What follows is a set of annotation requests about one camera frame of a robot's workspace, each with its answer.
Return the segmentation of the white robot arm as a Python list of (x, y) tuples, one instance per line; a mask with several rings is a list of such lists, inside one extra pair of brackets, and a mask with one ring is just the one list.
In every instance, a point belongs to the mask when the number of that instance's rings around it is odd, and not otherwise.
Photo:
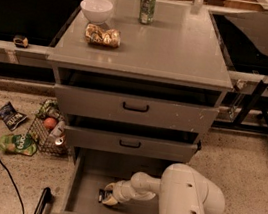
[(178, 163), (169, 165), (159, 179), (137, 172), (127, 181), (107, 184), (102, 204), (150, 201), (154, 196), (158, 196), (159, 214), (222, 214), (225, 207), (225, 197), (217, 185)]

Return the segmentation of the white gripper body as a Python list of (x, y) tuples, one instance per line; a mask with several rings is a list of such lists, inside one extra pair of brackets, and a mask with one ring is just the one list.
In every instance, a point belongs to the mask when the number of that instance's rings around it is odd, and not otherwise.
[(135, 196), (136, 191), (133, 189), (133, 186), (131, 185), (130, 181), (117, 181), (113, 185), (113, 197), (117, 200), (119, 203), (125, 203)]

